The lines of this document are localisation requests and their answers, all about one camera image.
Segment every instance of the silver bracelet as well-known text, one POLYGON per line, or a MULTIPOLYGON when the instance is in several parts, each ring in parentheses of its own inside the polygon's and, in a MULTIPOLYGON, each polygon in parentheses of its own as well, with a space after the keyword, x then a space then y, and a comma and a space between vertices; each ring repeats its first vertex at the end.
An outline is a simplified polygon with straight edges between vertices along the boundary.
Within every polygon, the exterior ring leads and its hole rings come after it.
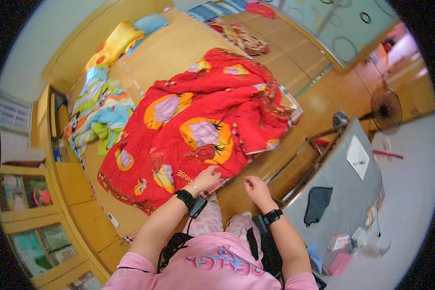
POLYGON ((197 191, 198 195, 200 195, 200 191, 198 190, 198 187, 194 186, 191 182, 189 182, 187 184, 190 184, 190 186, 193 187, 197 191))

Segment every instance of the wooden headboard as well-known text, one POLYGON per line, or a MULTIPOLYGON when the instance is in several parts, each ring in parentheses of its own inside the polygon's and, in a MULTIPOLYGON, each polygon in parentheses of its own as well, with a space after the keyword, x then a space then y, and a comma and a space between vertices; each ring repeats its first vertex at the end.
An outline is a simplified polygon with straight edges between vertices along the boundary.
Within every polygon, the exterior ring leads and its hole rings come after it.
POLYGON ((173 7, 172 0, 110 0, 88 16, 61 44, 42 72, 42 77, 62 93, 68 93, 82 69, 122 20, 134 23, 151 13, 173 7))

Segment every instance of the blue striped pillow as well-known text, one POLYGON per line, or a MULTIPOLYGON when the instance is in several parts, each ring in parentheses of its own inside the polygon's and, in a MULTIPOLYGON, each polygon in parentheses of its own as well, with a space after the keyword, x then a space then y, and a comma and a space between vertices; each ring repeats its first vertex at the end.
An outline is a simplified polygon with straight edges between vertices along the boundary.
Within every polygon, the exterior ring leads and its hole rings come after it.
POLYGON ((245 0, 225 0, 224 3, 231 5, 235 9, 237 9, 239 12, 242 12, 245 10, 246 1, 245 0))
POLYGON ((198 21, 206 21, 224 15, 220 7, 211 1, 191 9, 187 13, 198 21))
POLYGON ((164 16, 153 13, 138 20, 132 26, 143 31, 143 36, 147 37, 168 24, 169 22, 164 18, 164 16))
POLYGON ((216 3, 221 11, 226 15, 235 15, 237 13, 242 12, 244 9, 241 9, 238 5, 236 5, 232 0, 226 0, 223 2, 216 3))

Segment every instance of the black wrist strap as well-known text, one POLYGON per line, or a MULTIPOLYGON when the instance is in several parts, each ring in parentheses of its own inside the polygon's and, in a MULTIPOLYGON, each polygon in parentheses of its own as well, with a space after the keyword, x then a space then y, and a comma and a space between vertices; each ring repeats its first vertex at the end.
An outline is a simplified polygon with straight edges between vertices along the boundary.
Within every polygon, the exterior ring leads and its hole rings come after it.
POLYGON ((185 189, 178 190, 175 194, 177 195, 178 199, 182 200, 186 204, 189 211, 195 205, 196 199, 194 199, 190 192, 186 191, 185 189))
POLYGON ((265 217, 265 223, 267 225, 272 224, 273 222, 275 222, 276 220, 280 219, 280 216, 283 215, 282 210, 280 209, 273 209, 272 211, 268 212, 264 217, 265 217))

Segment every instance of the bed sheet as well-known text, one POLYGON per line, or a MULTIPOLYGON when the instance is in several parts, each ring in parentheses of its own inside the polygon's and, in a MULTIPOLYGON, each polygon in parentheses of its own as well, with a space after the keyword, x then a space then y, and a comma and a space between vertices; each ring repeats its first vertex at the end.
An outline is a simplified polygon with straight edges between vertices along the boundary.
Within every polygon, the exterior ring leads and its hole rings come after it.
MULTIPOLYGON (((169 25, 147 37, 130 56, 122 56, 109 71, 108 77, 120 81, 121 88, 129 93, 135 105, 142 99, 142 92, 156 80, 170 79, 183 73, 214 47, 245 55, 244 51, 226 41, 220 34, 184 12, 172 9, 163 15, 169 25)), ((84 82, 85 75, 82 75, 68 94, 71 109, 84 82)), ((288 98, 282 101, 282 105, 297 106, 288 98)), ((147 215, 116 200, 101 187, 96 178, 103 160, 104 156, 98 154, 97 142, 89 144, 82 156, 87 177, 99 203, 105 213, 110 212, 119 222, 115 229, 124 237, 137 230, 147 215)))

